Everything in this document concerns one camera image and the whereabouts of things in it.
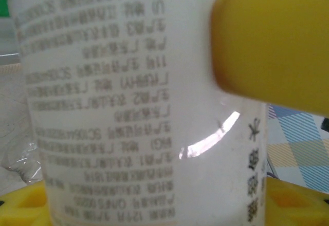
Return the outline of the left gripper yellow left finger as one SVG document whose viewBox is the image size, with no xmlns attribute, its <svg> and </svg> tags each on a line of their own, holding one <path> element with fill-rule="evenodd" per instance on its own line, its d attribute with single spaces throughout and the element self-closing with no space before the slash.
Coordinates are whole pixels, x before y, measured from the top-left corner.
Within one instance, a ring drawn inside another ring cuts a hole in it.
<svg viewBox="0 0 329 226">
<path fill-rule="evenodd" d="M 49 225 L 49 208 L 43 181 L 1 196 L 1 225 Z"/>
</svg>

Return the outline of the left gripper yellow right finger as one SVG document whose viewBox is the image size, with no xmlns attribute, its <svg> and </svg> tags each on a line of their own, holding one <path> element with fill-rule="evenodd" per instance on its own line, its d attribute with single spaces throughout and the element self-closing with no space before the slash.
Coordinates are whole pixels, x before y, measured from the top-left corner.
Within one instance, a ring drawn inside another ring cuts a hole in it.
<svg viewBox="0 0 329 226">
<path fill-rule="evenodd" d="M 211 46 L 224 91 L 328 117 L 328 0 L 216 0 Z"/>
</svg>

